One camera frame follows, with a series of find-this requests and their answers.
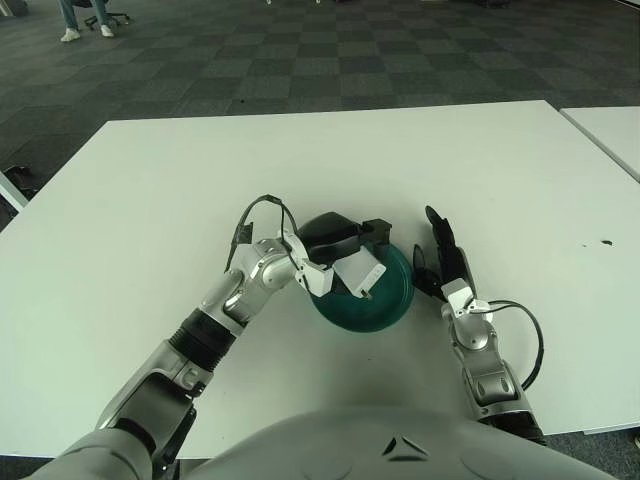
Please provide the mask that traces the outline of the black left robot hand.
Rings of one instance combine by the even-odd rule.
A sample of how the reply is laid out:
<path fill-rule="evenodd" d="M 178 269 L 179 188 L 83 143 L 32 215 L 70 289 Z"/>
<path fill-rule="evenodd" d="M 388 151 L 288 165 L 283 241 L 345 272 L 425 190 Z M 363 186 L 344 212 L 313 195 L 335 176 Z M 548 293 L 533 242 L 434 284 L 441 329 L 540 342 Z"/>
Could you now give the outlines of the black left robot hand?
<path fill-rule="evenodd" d="M 298 238 L 308 259 L 328 271 L 328 293 L 369 298 L 386 272 L 392 225 L 376 218 L 357 223 L 327 212 L 304 224 Z"/>

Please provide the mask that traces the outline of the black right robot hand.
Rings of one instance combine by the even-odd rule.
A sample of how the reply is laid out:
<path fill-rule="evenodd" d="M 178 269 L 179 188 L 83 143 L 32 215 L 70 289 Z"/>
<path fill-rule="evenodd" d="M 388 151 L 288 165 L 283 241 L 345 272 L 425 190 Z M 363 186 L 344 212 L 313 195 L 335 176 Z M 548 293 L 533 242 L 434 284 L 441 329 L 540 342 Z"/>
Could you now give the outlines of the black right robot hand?
<path fill-rule="evenodd" d="M 415 244 L 412 253 L 412 284 L 419 291 L 447 302 L 442 287 L 454 280 L 464 280 L 476 293 L 475 282 L 464 250 L 456 243 L 454 232 L 447 218 L 431 206 L 425 206 L 425 214 L 435 240 L 439 272 L 426 265 L 423 249 Z"/>

